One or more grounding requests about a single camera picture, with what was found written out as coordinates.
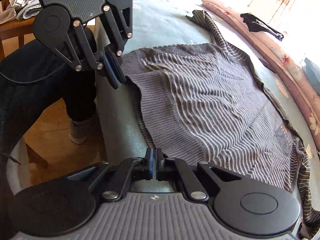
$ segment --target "chair leg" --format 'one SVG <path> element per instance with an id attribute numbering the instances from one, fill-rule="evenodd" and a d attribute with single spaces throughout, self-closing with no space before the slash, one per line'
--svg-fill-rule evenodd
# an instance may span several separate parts
<path id="1" fill-rule="evenodd" d="M 24 45 L 24 35 L 18 36 L 19 40 L 19 48 L 21 48 Z"/>
<path id="2" fill-rule="evenodd" d="M 27 146 L 27 152 L 29 157 L 29 163 L 35 163 L 37 168 L 48 168 L 48 162 L 42 158 L 38 153 L 36 153 L 28 144 Z"/>
<path id="3" fill-rule="evenodd" d="M 2 41 L 0 40 L 0 61 L 4 59 L 4 50 L 3 50 L 3 45 Z"/>

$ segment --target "mattress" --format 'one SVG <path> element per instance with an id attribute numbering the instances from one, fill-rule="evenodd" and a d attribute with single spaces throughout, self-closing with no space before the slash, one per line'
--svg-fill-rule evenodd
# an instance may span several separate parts
<path id="1" fill-rule="evenodd" d="M 186 15 L 192 16 L 192 11 L 195 9 L 202 8 L 188 0 L 133 0 L 133 38 L 127 42 L 124 53 L 141 47 L 210 42 L 209 32 L 196 26 L 185 17 Z M 262 56 L 222 19 L 215 15 L 212 17 L 225 40 L 250 56 L 263 83 L 280 102 L 302 138 L 305 148 L 308 148 L 313 207 L 319 210 L 320 185 L 316 178 L 320 177 L 320 162 L 310 130 L 301 112 L 280 78 L 260 62 L 259 58 Z M 96 22 L 95 38 L 98 49 L 108 44 L 108 38 L 99 21 Z M 134 99 L 137 91 L 130 85 L 121 85 L 119 89 L 113 90 L 107 79 L 98 75 L 96 82 L 98 112 L 109 161 L 119 164 L 128 157 L 143 157 L 147 143 L 140 131 L 134 110 L 138 104 Z M 158 192 L 164 190 L 161 185 L 156 187 L 152 190 Z M 293 194 L 300 200 L 297 188 Z"/>

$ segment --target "black pants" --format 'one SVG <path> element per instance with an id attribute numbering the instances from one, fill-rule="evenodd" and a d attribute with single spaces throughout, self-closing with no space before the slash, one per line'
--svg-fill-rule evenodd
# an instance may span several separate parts
<path id="1" fill-rule="evenodd" d="M 95 52 L 92 32 L 86 28 L 85 33 Z M 81 58 L 82 53 L 71 35 L 70 39 Z M 69 117 L 76 122 L 95 113 L 94 71 L 74 71 L 39 41 L 29 42 L 0 62 L 3 74 L 21 82 L 37 80 L 61 66 L 47 79 L 28 85 L 17 85 L 0 76 L 0 153 L 10 154 L 41 113 L 60 98 L 66 103 Z M 6 163 L 7 159 L 0 155 L 0 239 L 6 239 L 11 231 L 6 215 L 12 195 L 6 181 Z"/>

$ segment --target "metal screw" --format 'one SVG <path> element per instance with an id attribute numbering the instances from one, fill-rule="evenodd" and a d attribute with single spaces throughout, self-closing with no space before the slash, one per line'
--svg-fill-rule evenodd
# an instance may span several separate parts
<path id="1" fill-rule="evenodd" d="M 207 197 L 207 194 L 202 191 L 194 191 L 191 193 L 191 197 L 193 199 L 205 199 Z"/>
<path id="2" fill-rule="evenodd" d="M 115 191 L 105 191 L 104 193 L 102 193 L 102 197 L 105 199 L 115 199 L 118 196 L 118 193 Z"/>
<path id="3" fill-rule="evenodd" d="M 79 25 L 80 25 L 80 21 L 75 20 L 75 21 L 73 22 L 73 26 L 74 26 L 74 27 L 78 27 Z"/>
<path id="4" fill-rule="evenodd" d="M 81 71 L 82 70 L 82 67 L 80 65 L 76 66 L 76 71 Z"/>
<path id="5" fill-rule="evenodd" d="M 103 7 L 103 10 L 104 10 L 105 12 L 107 12 L 108 10 L 110 10 L 110 6 L 109 6 L 109 5 L 105 5 L 105 6 Z"/>

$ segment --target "wooden floor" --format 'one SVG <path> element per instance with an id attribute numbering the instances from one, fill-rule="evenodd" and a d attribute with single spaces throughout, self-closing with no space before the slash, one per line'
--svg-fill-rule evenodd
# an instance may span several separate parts
<path id="1" fill-rule="evenodd" d="M 33 34 L 25 35 L 25 43 L 33 39 Z M 18 49 L 18 38 L 5 40 L 3 45 L 7 56 Z M 46 170 L 39 170 L 33 163 L 30 164 L 32 184 L 39 184 L 107 159 L 99 123 L 90 137 L 79 145 L 69 140 L 69 124 L 70 118 L 61 99 L 47 108 L 24 135 L 26 143 L 49 164 Z"/>

